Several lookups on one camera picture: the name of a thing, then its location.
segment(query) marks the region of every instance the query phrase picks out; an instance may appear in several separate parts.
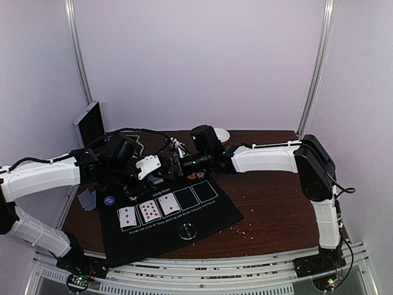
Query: small sticker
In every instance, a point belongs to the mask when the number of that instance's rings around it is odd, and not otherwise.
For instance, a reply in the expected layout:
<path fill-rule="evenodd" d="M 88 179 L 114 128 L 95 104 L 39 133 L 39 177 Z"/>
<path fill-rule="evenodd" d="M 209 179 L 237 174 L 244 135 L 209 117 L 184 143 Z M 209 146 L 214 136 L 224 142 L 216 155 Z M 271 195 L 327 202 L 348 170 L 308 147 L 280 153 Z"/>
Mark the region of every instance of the small sticker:
<path fill-rule="evenodd" d="M 111 205 L 113 205 L 115 203 L 115 201 L 116 201 L 115 197 L 110 195 L 110 196 L 105 198 L 104 204 L 107 205 L 107 206 L 111 206 Z"/>

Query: round logo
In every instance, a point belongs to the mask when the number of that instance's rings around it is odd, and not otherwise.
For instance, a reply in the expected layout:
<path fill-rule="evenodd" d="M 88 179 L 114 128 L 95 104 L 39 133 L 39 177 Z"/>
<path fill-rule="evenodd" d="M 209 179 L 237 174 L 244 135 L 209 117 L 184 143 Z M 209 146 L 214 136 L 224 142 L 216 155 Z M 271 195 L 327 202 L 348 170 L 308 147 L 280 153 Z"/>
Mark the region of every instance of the round logo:
<path fill-rule="evenodd" d="M 115 197 L 110 195 L 104 199 L 104 204 L 107 206 L 111 206 L 115 203 L 115 201 L 116 201 Z"/>
<path fill-rule="evenodd" d="M 196 229 L 191 223 L 183 223 L 179 228 L 179 236 L 183 240 L 192 240 L 197 235 Z"/>

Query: white bowl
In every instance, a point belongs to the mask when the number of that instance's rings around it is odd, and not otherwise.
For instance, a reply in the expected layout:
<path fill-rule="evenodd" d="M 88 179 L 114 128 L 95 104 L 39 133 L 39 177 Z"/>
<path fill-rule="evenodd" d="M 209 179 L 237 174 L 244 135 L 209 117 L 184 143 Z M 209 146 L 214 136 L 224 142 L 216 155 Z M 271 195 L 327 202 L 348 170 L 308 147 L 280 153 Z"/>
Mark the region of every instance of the white bowl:
<path fill-rule="evenodd" d="M 225 129 L 222 128 L 215 128 L 214 132 L 216 133 L 219 141 L 221 141 L 222 144 L 225 144 L 231 137 L 229 132 L 227 132 Z"/>

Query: playing card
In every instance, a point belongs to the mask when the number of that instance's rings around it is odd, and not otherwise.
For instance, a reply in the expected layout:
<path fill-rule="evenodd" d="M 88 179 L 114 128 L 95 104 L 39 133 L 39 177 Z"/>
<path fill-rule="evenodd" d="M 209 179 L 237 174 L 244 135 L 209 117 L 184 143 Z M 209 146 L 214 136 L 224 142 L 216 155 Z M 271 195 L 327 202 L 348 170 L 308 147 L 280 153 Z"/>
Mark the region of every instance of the playing card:
<path fill-rule="evenodd" d="M 124 207 L 117 210 L 117 212 L 119 214 L 121 228 L 137 225 L 134 207 Z"/>
<path fill-rule="evenodd" d="M 179 204 L 177 204 L 176 198 L 172 193 L 163 195 L 158 198 L 161 208 L 164 211 L 164 215 L 169 215 L 173 212 L 180 211 Z"/>
<path fill-rule="evenodd" d="M 154 200 L 146 201 L 139 205 L 145 222 L 150 222 L 154 219 L 161 218 L 161 214 L 154 202 Z"/>

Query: black screen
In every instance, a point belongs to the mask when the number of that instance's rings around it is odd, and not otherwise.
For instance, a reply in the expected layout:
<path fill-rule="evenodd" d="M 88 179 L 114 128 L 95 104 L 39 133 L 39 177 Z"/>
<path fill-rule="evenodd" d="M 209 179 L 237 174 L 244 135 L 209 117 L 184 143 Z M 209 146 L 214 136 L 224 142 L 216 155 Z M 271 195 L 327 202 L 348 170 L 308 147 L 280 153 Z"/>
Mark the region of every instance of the black screen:
<path fill-rule="evenodd" d="M 99 103 L 97 103 L 78 124 L 84 145 L 104 135 L 103 119 Z"/>

